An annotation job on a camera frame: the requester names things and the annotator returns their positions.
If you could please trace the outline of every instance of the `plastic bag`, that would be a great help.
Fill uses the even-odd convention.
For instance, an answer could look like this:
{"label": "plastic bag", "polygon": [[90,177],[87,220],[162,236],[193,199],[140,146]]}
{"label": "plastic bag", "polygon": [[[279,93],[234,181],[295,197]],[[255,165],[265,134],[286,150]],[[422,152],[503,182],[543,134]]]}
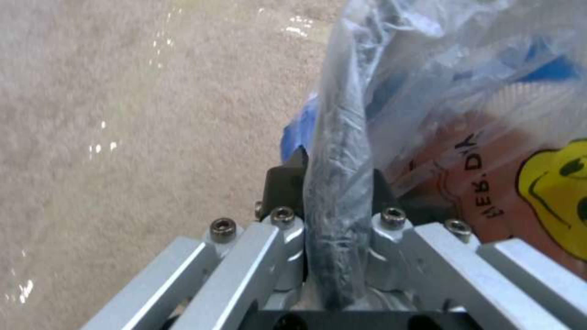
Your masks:
{"label": "plastic bag", "polygon": [[326,305],[364,293],[372,166],[413,222],[459,217],[587,276],[586,14],[583,0],[347,4],[282,139],[285,159],[311,151],[306,249]]}

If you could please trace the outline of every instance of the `yellow cartoon face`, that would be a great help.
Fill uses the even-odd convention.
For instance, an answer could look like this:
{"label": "yellow cartoon face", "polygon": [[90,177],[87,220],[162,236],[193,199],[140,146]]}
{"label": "yellow cartoon face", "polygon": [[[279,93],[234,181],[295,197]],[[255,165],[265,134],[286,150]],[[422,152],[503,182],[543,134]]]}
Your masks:
{"label": "yellow cartoon face", "polygon": [[587,260],[587,140],[530,157],[520,169],[518,191],[551,237]]}

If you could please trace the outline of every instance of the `silver metal frame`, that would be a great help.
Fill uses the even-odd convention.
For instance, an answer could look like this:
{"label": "silver metal frame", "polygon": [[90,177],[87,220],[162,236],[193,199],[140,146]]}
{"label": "silver metal frame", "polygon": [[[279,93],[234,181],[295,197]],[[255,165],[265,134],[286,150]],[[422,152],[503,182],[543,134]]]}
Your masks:
{"label": "silver metal frame", "polygon": [[176,238],[82,329],[159,329],[218,264],[206,243]]}
{"label": "silver metal frame", "polygon": [[[173,330],[237,329],[251,307],[291,308],[306,288],[305,229],[297,217],[277,220],[236,228],[221,243],[178,238],[83,329],[159,329],[187,297],[194,298]],[[372,218],[372,309],[467,311],[487,329],[587,324],[587,283],[523,241],[481,245],[437,223],[388,222]]]}
{"label": "silver metal frame", "polygon": [[172,330],[237,329],[251,305],[265,305],[285,263],[280,230],[251,224]]}

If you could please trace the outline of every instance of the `bolt head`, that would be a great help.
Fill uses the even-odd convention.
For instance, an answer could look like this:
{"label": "bolt head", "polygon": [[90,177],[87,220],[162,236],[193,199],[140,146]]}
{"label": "bolt head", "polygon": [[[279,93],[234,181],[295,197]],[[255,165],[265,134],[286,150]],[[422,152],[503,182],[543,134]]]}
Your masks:
{"label": "bolt head", "polygon": [[444,222],[444,228],[453,233],[459,240],[464,243],[469,242],[469,238],[473,233],[471,226],[464,221],[458,219],[448,219]]}
{"label": "bolt head", "polygon": [[261,218],[261,211],[263,210],[263,202],[260,200],[255,202],[255,218]]}
{"label": "bolt head", "polygon": [[215,242],[230,242],[237,233],[237,224],[230,218],[219,218],[210,224],[210,236]]}
{"label": "bolt head", "polygon": [[271,223],[279,228],[287,228],[294,223],[295,213],[287,206],[279,206],[271,211]]}
{"label": "bolt head", "polygon": [[406,213],[396,207],[386,207],[381,212],[381,222],[394,230],[401,229],[406,223]]}

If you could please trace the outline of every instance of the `floor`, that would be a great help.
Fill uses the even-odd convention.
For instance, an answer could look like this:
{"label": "floor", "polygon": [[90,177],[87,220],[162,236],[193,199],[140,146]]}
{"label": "floor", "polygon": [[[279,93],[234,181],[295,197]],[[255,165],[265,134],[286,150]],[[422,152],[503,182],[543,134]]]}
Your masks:
{"label": "floor", "polygon": [[0,328],[79,328],[175,236],[251,221],[341,4],[2,1]]}

